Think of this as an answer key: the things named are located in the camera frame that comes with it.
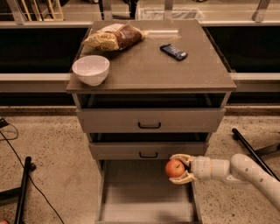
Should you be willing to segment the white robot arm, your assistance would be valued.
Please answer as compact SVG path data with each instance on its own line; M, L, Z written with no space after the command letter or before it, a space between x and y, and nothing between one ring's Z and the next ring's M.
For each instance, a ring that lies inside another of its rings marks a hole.
M280 211L280 181L269 175L253 159L243 154L234 154L229 160L203 156L174 154L170 160L178 160L183 173L169 177L175 185L183 185L194 180L218 180L226 186L246 188L254 186Z

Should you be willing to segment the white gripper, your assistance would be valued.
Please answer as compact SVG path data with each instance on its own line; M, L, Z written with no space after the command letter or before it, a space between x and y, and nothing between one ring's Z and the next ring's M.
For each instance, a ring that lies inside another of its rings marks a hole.
M223 159L212 159L210 157L196 157L187 154L174 154L171 159L177 159L186 166L191 166L191 173L185 171L180 177L169 178L175 185L183 185L199 180L215 179L228 181L231 179L230 162Z

